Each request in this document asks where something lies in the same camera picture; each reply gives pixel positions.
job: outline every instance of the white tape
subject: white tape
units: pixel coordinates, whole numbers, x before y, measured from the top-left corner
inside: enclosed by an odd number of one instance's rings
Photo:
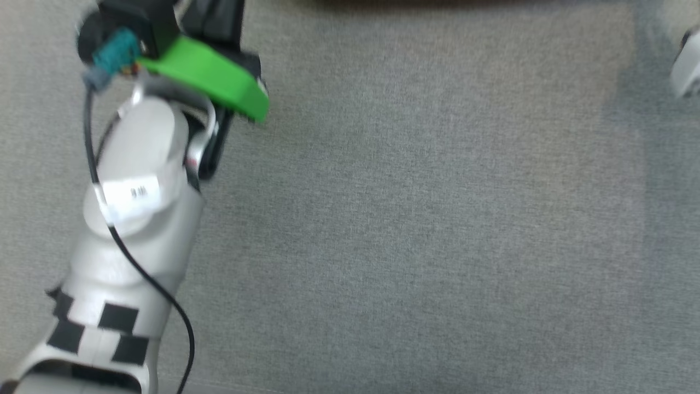
[[[152,215],[175,201],[187,175],[180,161],[171,161],[154,175],[94,184],[105,221],[112,226]]]

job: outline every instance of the cable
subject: cable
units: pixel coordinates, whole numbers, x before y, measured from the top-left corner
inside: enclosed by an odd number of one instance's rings
[[[88,86],[87,92],[85,94],[85,106],[83,108],[83,131],[85,134],[85,152],[87,154],[87,165],[90,167],[90,179],[93,184],[99,185],[99,175],[97,174],[97,163],[95,160],[95,151],[92,149],[92,101],[95,96],[95,91]],[[187,336],[190,342],[190,355],[187,359],[187,367],[185,368],[185,373],[182,375],[180,380],[180,386],[177,389],[177,394],[182,394],[187,384],[187,379],[190,377],[190,372],[192,371],[192,365],[195,361],[195,332],[192,329],[192,323],[190,323],[190,318],[187,313],[182,308],[180,303],[177,302],[175,297],[173,297],[170,292],[168,292],[156,279],[144,270],[143,267],[136,261],[132,256],[131,252],[127,249],[127,246],[122,241],[122,238],[117,233],[117,229],[114,226],[109,226],[109,233],[112,235],[112,239],[122,251],[124,257],[129,260],[129,263],[141,274],[143,279],[146,279],[172,306],[178,311],[182,321],[185,323],[185,328],[187,329]]]

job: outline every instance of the teal connector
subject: teal connector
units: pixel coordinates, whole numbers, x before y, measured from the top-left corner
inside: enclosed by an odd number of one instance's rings
[[[94,66],[83,74],[89,89],[101,92],[109,86],[112,76],[131,66],[141,56],[139,39],[129,29],[119,29],[93,56]]]

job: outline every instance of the green object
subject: green object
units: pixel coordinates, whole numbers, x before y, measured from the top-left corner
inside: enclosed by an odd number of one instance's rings
[[[180,36],[160,59],[142,57],[138,63],[148,71],[195,88],[213,102],[254,121],[265,120],[270,99],[262,83],[204,43]]]

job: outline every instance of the gray fabric surface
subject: gray fabric surface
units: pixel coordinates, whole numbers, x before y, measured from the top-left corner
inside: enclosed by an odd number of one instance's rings
[[[80,220],[88,3],[0,2],[4,365],[46,321]],[[272,109],[234,124],[204,188],[178,294],[194,381],[695,393],[700,103],[671,97],[661,2],[372,3],[249,1]]]

